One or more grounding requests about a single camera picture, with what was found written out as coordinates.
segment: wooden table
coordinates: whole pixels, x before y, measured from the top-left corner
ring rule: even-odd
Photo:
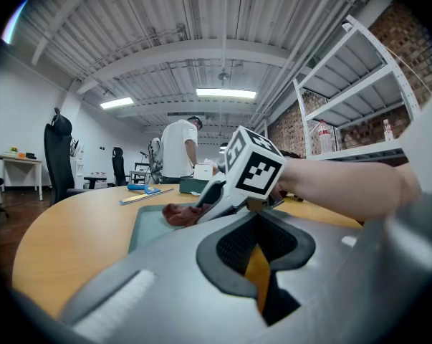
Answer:
[[[4,191],[6,185],[6,162],[31,164],[34,166],[34,191],[36,191],[39,187],[39,200],[42,201],[42,161],[40,161],[39,159],[20,158],[18,156],[8,156],[4,154],[0,154],[0,157],[2,158],[2,169],[0,174],[2,175],[1,177],[4,179],[4,183],[2,184],[2,191]]]
[[[191,203],[197,198],[174,191],[119,205],[134,194],[126,187],[103,188],[60,201],[29,227],[15,256],[12,284],[56,317],[66,301],[90,278],[125,257],[138,209],[146,205]],[[295,216],[360,228],[353,219],[306,201],[278,207]]]

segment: fluorescent light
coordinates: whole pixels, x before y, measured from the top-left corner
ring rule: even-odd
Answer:
[[[238,97],[254,99],[257,93],[249,90],[201,88],[196,90],[196,94],[200,97]]]
[[[2,40],[6,42],[7,44],[10,44],[10,41],[12,39],[12,33],[14,33],[14,28],[16,21],[18,20],[18,17],[21,13],[21,10],[23,9],[24,5],[28,2],[28,0],[25,0],[21,3],[21,5],[16,9],[14,14],[11,16],[9,21],[7,22],[6,28],[4,32],[2,32]]]
[[[132,105],[133,101],[130,97],[120,98],[119,100],[111,100],[110,102],[101,103],[101,107],[105,110],[112,107],[124,106],[124,105]]]

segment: wooden floor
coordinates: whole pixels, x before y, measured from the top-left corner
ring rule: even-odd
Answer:
[[[31,223],[49,207],[50,191],[43,191],[43,201],[36,191],[6,191],[2,193],[2,207],[9,213],[7,219],[0,213],[0,274],[11,285],[12,268],[21,238]]]

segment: white t-shirt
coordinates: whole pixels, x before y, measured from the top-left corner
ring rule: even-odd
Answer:
[[[163,171],[165,177],[189,176],[192,162],[187,156],[186,140],[197,143],[198,131],[193,123],[179,120],[166,126],[161,137],[163,143]]]

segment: human arm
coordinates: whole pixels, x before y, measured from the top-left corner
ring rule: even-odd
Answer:
[[[186,140],[186,152],[192,164],[196,165],[196,145],[193,140]]]
[[[386,216],[421,194],[407,163],[342,163],[287,160],[279,189],[360,221]]]

